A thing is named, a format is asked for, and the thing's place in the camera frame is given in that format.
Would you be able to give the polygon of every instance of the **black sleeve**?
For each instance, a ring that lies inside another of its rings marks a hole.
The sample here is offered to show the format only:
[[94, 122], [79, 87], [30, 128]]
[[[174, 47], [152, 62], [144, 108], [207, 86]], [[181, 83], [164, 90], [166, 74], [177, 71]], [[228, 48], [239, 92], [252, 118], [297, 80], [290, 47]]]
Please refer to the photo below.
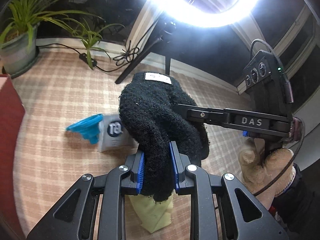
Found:
[[299, 239], [320, 239], [320, 196], [306, 187], [295, 164], [296, 177], [289, 189], [276, 197], [272, 205], [278, 210], [284, 223]]

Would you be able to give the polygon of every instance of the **white label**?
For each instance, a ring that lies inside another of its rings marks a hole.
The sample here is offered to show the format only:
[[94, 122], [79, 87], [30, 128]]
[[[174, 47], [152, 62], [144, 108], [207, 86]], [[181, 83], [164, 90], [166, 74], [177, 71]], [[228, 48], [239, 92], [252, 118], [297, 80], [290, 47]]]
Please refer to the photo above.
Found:
[[160, 81], [160, 82], [164, 82], [164, 83], [172, 85], [170, 77], [167, 77], [167, 76], [159, 74], [159, 73], [147, 72], [144, 79], [145, 80]]

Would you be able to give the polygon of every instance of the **yellow cloth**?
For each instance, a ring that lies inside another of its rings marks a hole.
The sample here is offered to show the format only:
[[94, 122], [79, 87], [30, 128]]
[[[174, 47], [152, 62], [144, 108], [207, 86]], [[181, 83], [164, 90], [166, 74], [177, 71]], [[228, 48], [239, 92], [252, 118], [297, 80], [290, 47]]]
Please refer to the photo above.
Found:
[[132, 207], [148, 232], [153, 233], [171, 224], [172, 195], [168, 200], [155, 203], [153, 197], [129, 196]]

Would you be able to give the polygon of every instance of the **hand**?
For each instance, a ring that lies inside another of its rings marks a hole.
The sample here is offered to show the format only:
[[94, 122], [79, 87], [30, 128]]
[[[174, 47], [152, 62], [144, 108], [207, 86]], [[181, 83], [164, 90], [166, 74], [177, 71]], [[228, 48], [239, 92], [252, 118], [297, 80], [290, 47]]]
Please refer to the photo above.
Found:
[[[242, 183], [252, 193], [256, 193], [272, 181], [287, 165], [293, 152], [281, 148], [272, 152], [265, 160], [261, 160], [264, 152], [264, 140], [252, 138], [246, 140], [239, 151], [239, 163], [242, 170]], [[275, 196], [281, 195], [291, 185], [296, 170], [291, 164], [286, 172], [257, 199], [268, 210]]]

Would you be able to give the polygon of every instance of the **fuzzy black fabric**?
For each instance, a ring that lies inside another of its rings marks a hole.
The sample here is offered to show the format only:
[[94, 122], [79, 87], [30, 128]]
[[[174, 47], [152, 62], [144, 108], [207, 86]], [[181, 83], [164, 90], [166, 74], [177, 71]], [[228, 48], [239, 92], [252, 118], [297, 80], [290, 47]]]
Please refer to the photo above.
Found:
[[176, 104], [196, 106], [195, 101], [171, 77], [171, 84], [144, 80], [136, 73], [120, 96], [120, 119], [145, 153], [141, 194], [157, 202], [172, 194], [174, 187], [169, 142], [176, 141], [181, 154], [201, 166], [209, 154], [207, 133], [202, 123], [189, 122], [172, 110]]

